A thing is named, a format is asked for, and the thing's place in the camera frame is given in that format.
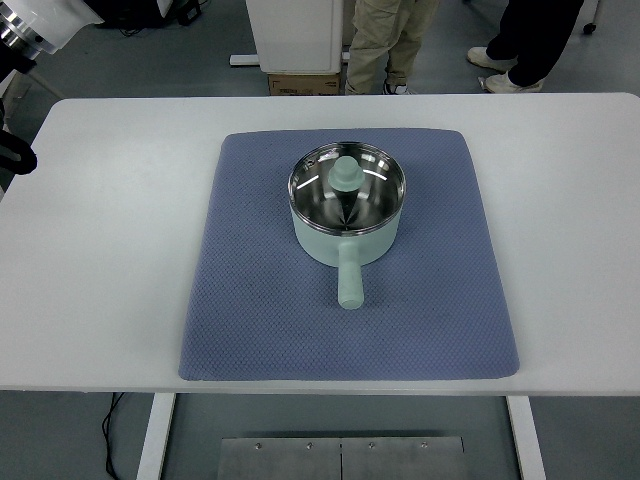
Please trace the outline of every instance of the black pants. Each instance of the black pants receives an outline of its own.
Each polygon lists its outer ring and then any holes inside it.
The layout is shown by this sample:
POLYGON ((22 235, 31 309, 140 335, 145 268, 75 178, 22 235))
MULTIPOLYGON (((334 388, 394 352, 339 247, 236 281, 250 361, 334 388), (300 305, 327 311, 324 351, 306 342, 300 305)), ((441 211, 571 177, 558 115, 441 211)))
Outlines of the black pants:
POLYGON ((509 79, 533 85, 554 67, 576 24, 584 0, 510 0, 500 33, 487 46, 494 60, 518 57, 509 79))

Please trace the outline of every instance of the pot rim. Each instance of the pot rim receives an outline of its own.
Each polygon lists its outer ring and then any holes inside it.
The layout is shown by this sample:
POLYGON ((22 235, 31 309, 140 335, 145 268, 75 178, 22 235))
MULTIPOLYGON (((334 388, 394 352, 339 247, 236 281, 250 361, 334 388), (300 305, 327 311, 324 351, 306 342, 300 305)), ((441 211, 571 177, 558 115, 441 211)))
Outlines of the pot rim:
POLYGON ((306 225, 308 225, 312 229, 314 229, 314 230, 316 230, 318 232, 326 233, 328 235, 332 235, 332 236, 336 236, 336 237, 355 237, 355 236, 359 236, 359 235, 365 235, 367 233, 371 233, 371 232, 373 232, 375 230, 379 230, 379 229, 383 228, 391 220, 393 220, 396 217, 396 215, 398 215, 400 213, 400 211, 402 210, 402 206, 404 204, 404 198, 406 196, 406 189, 407 189, 406 178, 405 178, 405 175, 404 175, 404 171, 402 170, 402 167, 400 167, 400 164, 396 161, 395 158, 393 158, 391 155, 389 155, 387 152, 385 152, 381 148, 378 148, 378 147, 373 146, 371 144, 363 143, 363 142, 352 142, 352 141, 328 143, 326 145, 322 145, 320 147, 317 147, 317 148, 311 150, 310 152, 308 152, 307 154, 305 154, 300 160, 298 160, 298 162, 296 163, 295 167, 293 168, 293 171, 289 175, 289 182, 288 182, 287 187, 288 187, 288 192, 289 192, 289 206, 291 208, 291 211, 300 220, 302 220, 303 223, 305 223, 306 225), (382 154, 386 158, 387 162, 392 163, 398 169, 398 171, 400 173, 400 184, 401 184, 401 189, 402 189, 402 196, 399 199, 398 208, 396 209, 396 211, 393 212, 392 215, 389 215, 387 218, 385 218, 382 222, 379 222, 379 223, 377 223, 375 225, 371 225, 371 226, 365 227, 365 228, 358 228, 358 229, 354 229, 354 230, 338 230, 338 229, 335 229, 335 228, 325 227, 324 225, 320 225, 319 223, 316 223, 316 222, 312 222, 309 218, 307 218, 304 215, 302 215, 302 213, 300 213, 298 208, 296 208, 296 204, 294 202, 292 183, 293 183, 293 176, 298 171, 298 168, 301 165, 303 165, 305 162, 307 162, 308 158, 310 156, 313 156, 313 155, 319 153, 322 150, 336 148, 336 147, 339 147, 339 146, 342 146, 342 145, 358 145, 360 147, 363 147, 366 150, 372 150, 373 152, 375 152, 377 154, 382 154))

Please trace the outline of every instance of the textured blue cushion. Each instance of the textured blue cushion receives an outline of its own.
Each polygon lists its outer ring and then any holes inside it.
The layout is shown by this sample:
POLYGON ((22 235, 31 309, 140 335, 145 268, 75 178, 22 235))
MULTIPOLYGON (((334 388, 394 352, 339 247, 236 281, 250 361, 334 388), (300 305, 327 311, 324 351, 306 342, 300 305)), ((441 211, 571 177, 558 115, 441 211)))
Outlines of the textured blue cushion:
POLYGON ((186 319, 187 380, 498 378, 519 367, 482 200, 462 135, 431 129, 231 135, 220 152, 186 319), (395 243, 343 310, 338 270, 300 247, 287 181, 336 141, 385 150, 407 193, 395 243))

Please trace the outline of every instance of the mint green saucepan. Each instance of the mint green saucepan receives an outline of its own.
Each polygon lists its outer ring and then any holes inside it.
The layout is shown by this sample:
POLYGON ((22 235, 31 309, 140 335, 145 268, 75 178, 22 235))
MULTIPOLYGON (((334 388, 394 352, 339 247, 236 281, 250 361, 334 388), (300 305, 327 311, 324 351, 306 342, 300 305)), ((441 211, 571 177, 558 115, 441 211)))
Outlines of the mint green saucepan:
POLYGON ((317 261, 338 268, 338 302, 364 302, 361 266, 393 244, 405 197, 398 163, 371 145, 339 142, 305 155, 289 177, 296 237, 317 261))

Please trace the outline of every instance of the white sneaker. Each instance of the white sneaker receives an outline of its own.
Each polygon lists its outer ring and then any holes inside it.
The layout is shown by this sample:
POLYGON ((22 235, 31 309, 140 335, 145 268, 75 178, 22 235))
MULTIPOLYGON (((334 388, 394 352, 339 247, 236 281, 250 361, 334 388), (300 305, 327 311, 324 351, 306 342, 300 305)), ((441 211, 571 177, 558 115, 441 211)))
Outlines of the white sneaker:
POLYGON ((484 88, 491 93, 537 93, 542 90, 544 78, 528 87, 521 87, 509 80, 509 74, 493 75, 484 82, 484 88))
POLYGON ((498 72, 505 73, 518 63, 517 58, 510 60, 494 60, 487 55, 487 47, 473 47, 467 52, 467 60, 483 68, 492 68, 498 72))
POLYGON ((387 82, 384 82, 384 86, 382 87, 383 95, 415 95, 416 92, 413 90, 409 90, 409 87, 406 85, 389 85, 387 82))

